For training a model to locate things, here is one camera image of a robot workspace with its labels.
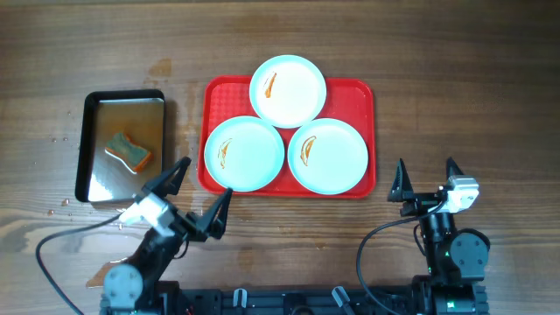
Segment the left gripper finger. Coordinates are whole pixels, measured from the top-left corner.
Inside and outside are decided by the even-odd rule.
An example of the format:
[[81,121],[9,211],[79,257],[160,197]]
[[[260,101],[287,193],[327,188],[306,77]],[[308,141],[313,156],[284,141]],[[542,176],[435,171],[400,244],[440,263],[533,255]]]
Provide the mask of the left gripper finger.
[[228,209],[233,189],[228,188],[208,209],[197,219],[196,240],[207,240],[214,238],[219,240],[226,232]]
[[182,157],[172,168],[146,182],[142,193],[154,193],[156,196],[177,195],[191,162],[189,157]]

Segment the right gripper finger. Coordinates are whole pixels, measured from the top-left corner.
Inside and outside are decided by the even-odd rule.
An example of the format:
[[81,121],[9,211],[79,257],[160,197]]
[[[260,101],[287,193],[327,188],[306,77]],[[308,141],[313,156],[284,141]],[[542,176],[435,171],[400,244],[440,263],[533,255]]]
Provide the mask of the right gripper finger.
[[388,193],[389,202],[405,202],[414,199],[414,190],[403,160],[400,158],[395,170],[395,179]]
[[454,161],[452,157],[448,157],[446,159],[446,177],[448,180],[455,179],[456,177],[464,176],[464,173],[461,171],[457,163]]

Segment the green orange sponge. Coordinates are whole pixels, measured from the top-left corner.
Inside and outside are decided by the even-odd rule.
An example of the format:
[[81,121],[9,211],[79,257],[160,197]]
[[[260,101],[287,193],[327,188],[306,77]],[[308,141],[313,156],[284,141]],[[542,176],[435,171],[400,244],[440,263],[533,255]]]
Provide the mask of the green orange sponge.
[[141,172],[152,160],[153,154],[136,144],[130,136],[119,132],[106,142],[105,152],[121,161],[133,174]]

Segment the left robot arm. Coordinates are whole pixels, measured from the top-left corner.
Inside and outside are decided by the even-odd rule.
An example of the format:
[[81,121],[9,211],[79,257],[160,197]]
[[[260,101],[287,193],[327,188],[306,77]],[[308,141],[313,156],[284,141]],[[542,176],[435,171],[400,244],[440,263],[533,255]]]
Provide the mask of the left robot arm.
[[226,232],[233,190],[228,188],[202,215],[184,213],[168,199],[179,192],[191,163],[182,157],[171,169],[146,182],[133,203],[119,216],[124,224],[146,221],[150,229],[135,252],[111,267],[103,280],[101,314],[192,314],[176,281],[161,276],[191,242],[219,240]]

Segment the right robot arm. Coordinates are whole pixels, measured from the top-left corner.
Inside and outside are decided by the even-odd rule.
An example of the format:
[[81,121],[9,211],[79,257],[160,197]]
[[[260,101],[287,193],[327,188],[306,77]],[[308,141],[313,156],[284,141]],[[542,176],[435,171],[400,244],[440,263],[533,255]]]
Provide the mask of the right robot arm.
[[407,288],[408,314],[481,314],[477,283],[485,278],[491,243],[473,228],[458,229],[454,216],[469,209],[480,185],[465,175],[452,158],[446,160],[446,183],[436,192],[415,192],[405,164],[399,160],[388,201],[400,203],[400,215],[417,222],[418,243],[428,267]]

